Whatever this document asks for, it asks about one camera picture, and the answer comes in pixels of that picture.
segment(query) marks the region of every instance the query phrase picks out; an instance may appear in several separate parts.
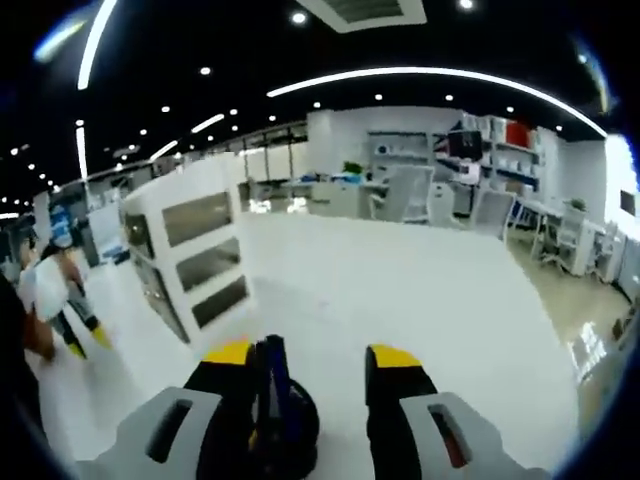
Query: office chair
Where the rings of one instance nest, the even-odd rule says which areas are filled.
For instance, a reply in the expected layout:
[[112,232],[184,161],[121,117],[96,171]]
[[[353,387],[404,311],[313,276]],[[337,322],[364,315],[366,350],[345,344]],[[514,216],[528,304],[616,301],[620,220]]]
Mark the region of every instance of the office chair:
[[450,185],[434,182],[429,196],[429,225],[462,230],[465,226],[453,216],[455,193]]
[[578,249],[585,215],[586,212],[567,204],[559,222],[548,219],[540,260],[542,265],[554,263],[562,272],[571,271],[571,258]]
[[428,199],[434,172],[434,167],[397,166],[389,180],[386,198],[369,195],[371,218],[398,223],[428,222]]
[[471,212],[471,230],[506,242],[509,218],[515,201],[515,193],[480,189]]
[[594,258],[588,273],[595,274],[602,283],[607,283],[606,272],[609,266],[609,260],[611,260],[611,256],[613,255],[617,235],[618,224],[609,222],[605,228],[604,236],[596,240],[594,244]]

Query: ceiling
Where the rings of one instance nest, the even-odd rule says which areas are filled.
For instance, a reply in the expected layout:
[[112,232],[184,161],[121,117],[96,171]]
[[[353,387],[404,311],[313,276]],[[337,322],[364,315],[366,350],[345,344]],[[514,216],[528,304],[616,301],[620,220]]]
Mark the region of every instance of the ceiling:
[[[389,75],[307,88],[276,98],[278,87],[331,73],[373,67],[436,66],[488,73],[533,86],[572,105],[605,128],[598,91],[567,35],[574,17],[555,2],[474,0],[463,11],[456,0],[424,0],[424,25],[339,34],[294,0],[203,2],[119,0],[100,39],[86,90],[78,71],[100,2],[3,2],[7,29],[0,45],[8,58],[0,72],[0,212],[21,210],[34,194],[80,176],[75,122],[84,121],[89,173],[115,166],[113,152],[139,146],[127,162],[148,159],[171,140],[178,150],[202,148],[238,135],[305,118],[323,108],[430,105],[478,114],[510,116],[555,128],[569,140],[598,138],[582,122],[530,95],[469,79]],[[42,38],[65,15],[82,11],[88,21],[48,63],[33,61]],[[211,74],[199,73],[202,67]],[[382,94],[383,100],[374,96]],[[454,95],[452,102],[445,96]],[[169,106],[163,113],[161,108]],[[512,114],[506,112],[513,106]],[[237,116],[229,111],[237,109]],[[226,118],[191,134],[217,113]],[[140,130],[147,130],[145,136]],[[11,155],[12,148],[29,147]],[[33,163],[34,170],[28,165]]]

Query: potted plant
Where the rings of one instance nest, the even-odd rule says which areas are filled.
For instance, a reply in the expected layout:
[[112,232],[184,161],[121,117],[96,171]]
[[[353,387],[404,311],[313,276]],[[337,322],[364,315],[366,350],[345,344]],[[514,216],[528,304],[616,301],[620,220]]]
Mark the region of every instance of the potted plant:
[[569,205],[571,205],[571,208],[575,208],[576,210],[580,210],[581,212],[587,211],[587,204],[581,198],[572,198],[569,201]]
[[362,165],[355,162],[344,162],[344,166],[342,167],[344,173],[353,173],[354,175],[361,175],[362,170]]

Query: white shelf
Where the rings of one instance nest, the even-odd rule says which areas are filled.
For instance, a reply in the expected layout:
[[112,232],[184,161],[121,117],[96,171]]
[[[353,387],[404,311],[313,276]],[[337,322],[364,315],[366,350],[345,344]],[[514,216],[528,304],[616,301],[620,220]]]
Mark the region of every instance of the white shelf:
[[539,180],[538,177],[534,176],[534,175],[530,175],[528,173],[524,173],[524,172],[519,172],[517,170],[511,170],[508,168],[500,168],[500,167],[491,167],[494,168],[495,170],[498,170],[498,174],[502,172],[506,172],[506,173],[512,173],[514,175],[520,175],[521,177],[526,177],[526,178],[531,178],[532,180]]
[[540,155],[535,150],[530,148],[521,147],[520,145],[512,145],[510,143],[494,142],[496,148],[502,148],[504,150],[515,150],[517,152],[528,153],[530,155]]

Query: white wall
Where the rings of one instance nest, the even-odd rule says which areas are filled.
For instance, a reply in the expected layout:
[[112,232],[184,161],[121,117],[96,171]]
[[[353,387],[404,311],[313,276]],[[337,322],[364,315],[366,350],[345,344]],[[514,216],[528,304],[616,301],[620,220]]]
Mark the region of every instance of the white wall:
[[605,142],[561,142],[559,179],[563,199],[581,198],[587,218],[603,225],[607,201]]
[[309,168],[321,173],[342,171],[344,162],[368,163],[367,132],[372,130],[444,133],[462,112],[434,107],[372,107],[311,112],[307,116]]
[[560,142],[558,136],[546,128],[538,128],[541,144],[540,191],[538,199],[547,205],[562,201]]
[[[631,149],[622,135],[609,135],[605,142],[607,156],[607,199],[605,218],[618,224],[628,237],[640,240],[640,193],[633,167]],[[636,197],[635,217],[620,208],[620,191]]]

